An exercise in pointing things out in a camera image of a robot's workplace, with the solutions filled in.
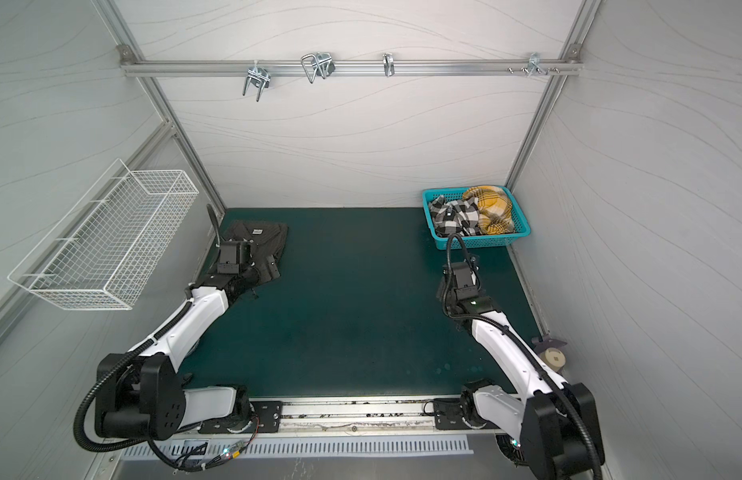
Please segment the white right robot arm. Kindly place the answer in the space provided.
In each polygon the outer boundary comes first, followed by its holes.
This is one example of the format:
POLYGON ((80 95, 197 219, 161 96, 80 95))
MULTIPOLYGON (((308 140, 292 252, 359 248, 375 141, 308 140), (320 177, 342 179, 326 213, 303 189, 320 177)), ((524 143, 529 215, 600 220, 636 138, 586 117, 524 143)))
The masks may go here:
POLYGON ((515 389, 509 394, 489 381, 466 386, 464 422, 503 430, 511 459, 538 479, 603 478, 606 456, 593 393, 553 371, 517 334, 482 291, 476 264, 446 264, 438 297, 446 316, 490 354, 515 389))

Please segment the dark grey striped shirt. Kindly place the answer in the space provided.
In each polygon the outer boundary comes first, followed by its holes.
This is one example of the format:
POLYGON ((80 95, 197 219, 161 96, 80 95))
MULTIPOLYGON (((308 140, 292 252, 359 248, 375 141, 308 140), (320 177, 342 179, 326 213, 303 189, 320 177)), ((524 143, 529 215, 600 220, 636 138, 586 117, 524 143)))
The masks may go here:
POLYGON ((237 220, 221 235, 222 241, 254 240, 260 247, 258 264, 263 274, 260 285, 278 279, 278 263, 286 246, 288 225, 262 220, 237 220))

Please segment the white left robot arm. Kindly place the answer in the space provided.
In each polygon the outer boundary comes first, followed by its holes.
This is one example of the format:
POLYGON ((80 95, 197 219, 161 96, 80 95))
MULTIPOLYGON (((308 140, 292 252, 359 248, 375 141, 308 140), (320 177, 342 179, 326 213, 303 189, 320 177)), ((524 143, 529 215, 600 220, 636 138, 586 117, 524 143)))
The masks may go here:
POLYGON ((253 408, 243 386, 190 389, 179 373, 201 337, 243 293, 279 277, 278 256, 253 240, 223 241, 200 283, 140 344, 106 356, 73 420, 76 443, 108 452, 163 441, 207 421, 246 428, 253 408))

